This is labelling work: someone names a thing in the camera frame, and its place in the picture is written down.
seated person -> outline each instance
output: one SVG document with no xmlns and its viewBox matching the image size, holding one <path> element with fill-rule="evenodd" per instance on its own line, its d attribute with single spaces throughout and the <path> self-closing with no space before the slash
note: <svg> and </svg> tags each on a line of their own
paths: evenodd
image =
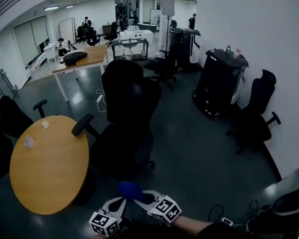
<svg viewBox="0 0 299 239">
<path fill-rule="evenodd" d="M 65 42 L 63 38 L 60 38 L 59 45 L 56 46 L 56 49 L 59 51 L 59 56 L 63 57 L 66 53 L 70 51 L 70 45 L 68 42 Z"/>
</svg>

black and white marker cube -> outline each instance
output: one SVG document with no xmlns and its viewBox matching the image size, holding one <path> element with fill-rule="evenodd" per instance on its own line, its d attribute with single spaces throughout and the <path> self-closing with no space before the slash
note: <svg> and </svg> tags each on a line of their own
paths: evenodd
<svg viewBox="0 0 299 239">
<path fill-rule="evenodd" d="M 105 237 L 110 237 L 119 230 L 117 219 L 94 212 L 89 220 L 92 229 Z"/>
<path fill-rule="evenodd" d="M 166 223 L 171 223 L 180 213 L 181 209 L 169 196 L 165 196 L 148 212 L 155 220 Z"/>
</svg>

white table leg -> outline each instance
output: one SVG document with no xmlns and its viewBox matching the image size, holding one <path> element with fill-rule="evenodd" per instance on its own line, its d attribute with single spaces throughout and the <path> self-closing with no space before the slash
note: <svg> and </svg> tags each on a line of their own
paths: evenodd
<svg viewBox="0 0 299 239">
<path fill-rule="evenodd" d="M 64 89 L 63 89 L 63 87 L 62 87 L 62 85 L 61 85 L 61 82 L 60 82 L 60 80 L 59 80 L 58 74 L 54 74 L 54 77 L 55 77 L 55 79 L 56 79 L 57 84 L 59 85 L 59 89 L 60 89 L 60 91 L 61 91 L 61 93 L 62 93 L 62 95 L 63 95 L 63 97 L 64 97 L 64 100 L 65 100 L 66 102 L 68 102 L 69 99 L 67 98 L 67 96 L 66 96 L 66 94 L 65 94 L 65 91 L 64 91 Z"/>
<path fill-rule="evenodd" d="M 103 65 L 103 63 L 100 63 L 100 67 L 101 67 L 101 74 L 104 74 L 104 65 Z"/>
<path fill-rule="evenodd" d="M 108 54 L 108 50 L 106 49 L 106 64 L 109 65 L 109 54 Z"/>
<path fill-rule="evenodd" d="M 75 74 L 75 79 L 77 80 L 79 78 L 77 72 L 75 70 L 73 70 L 74 74 Z"/>
</svg>

black sleeve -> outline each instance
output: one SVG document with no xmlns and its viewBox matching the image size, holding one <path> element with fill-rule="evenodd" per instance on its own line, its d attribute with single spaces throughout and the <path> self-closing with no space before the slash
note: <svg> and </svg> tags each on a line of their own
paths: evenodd
<svg viewBox="0 0 299 239">
<path fill-rule="evenodd" d="M 200 239 L 259 239 L 260 237 L 256 237 L 252 234 L 248 234 L 242 231 L 238 231 L 236 229 L 231 228 L 225 224 L 214 223 L 209 225 L 207 228 L 203 229 L 196 238 Z"/>
</svg>

bottle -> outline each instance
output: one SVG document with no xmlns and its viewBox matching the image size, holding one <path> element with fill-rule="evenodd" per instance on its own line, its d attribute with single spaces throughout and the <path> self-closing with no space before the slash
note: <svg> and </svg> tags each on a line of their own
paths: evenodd
<svg viewBox="0 0 299 239">
<path fill-rule="evenodd" d="M 225 52 L 226 52 L 226 54 L 228 54 L 228 55 L 230 54 L 230 49 L 231 49 L 231 46 L 230 46 L 230 45 L 228 45 L 228 46 L 227 46 L 227 48 L 226 48 L 226 51 L 225 51 Z"/>
</svg>

